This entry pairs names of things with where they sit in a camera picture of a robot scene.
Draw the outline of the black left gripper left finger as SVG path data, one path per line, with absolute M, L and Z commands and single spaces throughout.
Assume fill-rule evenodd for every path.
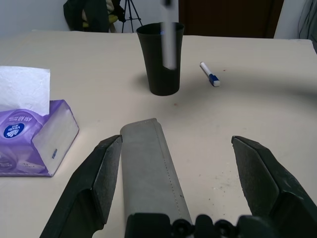
M 122 137 L 99 142 L 75 170 L 41 237 L 91 238 L 107 223 L 118 175 Z

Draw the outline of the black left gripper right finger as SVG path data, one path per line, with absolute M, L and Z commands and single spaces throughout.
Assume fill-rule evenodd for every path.
M 233 136 L 241 187 L 252 215 L 271 220 L 283 238 L 315 238 L 317 206 L 269 149 Z

